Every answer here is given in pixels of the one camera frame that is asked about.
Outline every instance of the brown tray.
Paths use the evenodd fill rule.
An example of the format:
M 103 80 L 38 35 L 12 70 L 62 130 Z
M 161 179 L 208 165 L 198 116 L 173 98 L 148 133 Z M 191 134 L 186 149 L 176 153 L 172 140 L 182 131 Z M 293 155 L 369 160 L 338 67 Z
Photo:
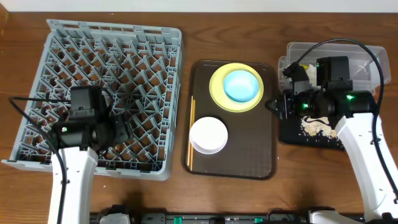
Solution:
M 187 133 L 183 166 L 193 174 L 268 179 L 276 171 L 278 121 L 265 108 L 265 102 L 278 95 L 277 75 L 267 64 L 244 63 L 260 74 L 264 95 L 253 109 L 232 113 L 220 108 L 209 92 L 212 74 L 227 63 L 232 62 L 202 60 L 192 67 L 190 98 L 194 100 L 191 113 L 194 119 L 188 125 L 205 116 L 218 118 L 228 129 L 228 142 L 220 152 L 206 155 L 188 145 Z

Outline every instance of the plastic box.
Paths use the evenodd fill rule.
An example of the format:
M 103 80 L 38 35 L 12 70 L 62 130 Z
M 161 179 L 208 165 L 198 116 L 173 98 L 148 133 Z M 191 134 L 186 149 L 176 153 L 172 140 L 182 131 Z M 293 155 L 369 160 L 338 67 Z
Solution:
M 292 87 L 291 79 L 282 74 L 283 68 L 289 66 L 303 55 L 310 47 L 317 43 L 291 42 L 287 45 L 286 57 L 279 59 L 278 76 L 279 89 L 283 91 Z M 384 47 L 367 46 L 378 58 L 381 65 L 384 83 L 391 81 L 390 65 L 387 51 Z M 324 44 L 311 51 L 301 62 L 302 65 L 316 65 L 317 58 L 347 56 L 349 59 L 349 74 L 353 80 L 353 90 L 374 89 L 380 85 L 379 72 L 372 58 L 360 46 L 351 44 Z
M 97 22 L 48 20 L 47 37 L 30 97 L 70 99 L 77 85 L 107 88 L 113 113 L 126 113 L 134 137 L 99 155 L 96 174 L 168 179 L 172 167 L 182 78 L 180 30 Z M 28 102 L 25 112 L 47 132 L 70 105 Z M 9 160 L 23 170 L 52 171 L 51 152 L 22 120 Z

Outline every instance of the brown wood surface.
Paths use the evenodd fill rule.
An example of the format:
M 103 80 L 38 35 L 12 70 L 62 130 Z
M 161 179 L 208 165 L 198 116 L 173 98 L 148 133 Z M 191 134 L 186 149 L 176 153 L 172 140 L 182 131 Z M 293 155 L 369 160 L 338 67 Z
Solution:
M 185 14 L 185 13 L 10 13 L 0 37 L 0 158 L 11 153 L 21 116 L 8 97 L 30 92 L 47 34 L 46 19 L 177 27 L 183 33 L 185 66 L 172 176 L 165 182 L 96 176 L 91 211 L 126 203 L 137 211 L 266 213 L 327 205 L 340 212 L 363 211 L 361 194 L 344 152 L 278 144 L 276 175 L 268 181 L 192 175 L 181 166 L 189 122 L 188 84 L 201 59 L 264 62 L 277 68 L 292 41 L 332 37 L 383 46 L 392 83 L 381 111 L 384 134 L 398 159 L 398 14 Z M 52 176 L 0 164 L 0 223 L 46 223 Z

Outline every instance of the white wall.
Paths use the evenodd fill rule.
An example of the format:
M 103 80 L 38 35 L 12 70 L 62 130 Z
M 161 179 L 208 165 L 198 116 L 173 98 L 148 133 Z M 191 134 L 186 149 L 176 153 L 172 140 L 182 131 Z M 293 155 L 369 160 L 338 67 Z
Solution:
M 398 12 L 398 0 L 0 0 L 13 11 Z

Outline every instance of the light blue bowl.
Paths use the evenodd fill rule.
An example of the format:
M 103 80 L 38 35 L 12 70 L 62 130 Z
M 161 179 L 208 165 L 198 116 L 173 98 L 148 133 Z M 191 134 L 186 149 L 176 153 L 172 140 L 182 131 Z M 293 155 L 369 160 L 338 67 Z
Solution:
M 231 100 L 245 103 L 256 97 L 259 92 L 259 81 L 250 72 L 233 71 L 224 79 L 224 92 Z

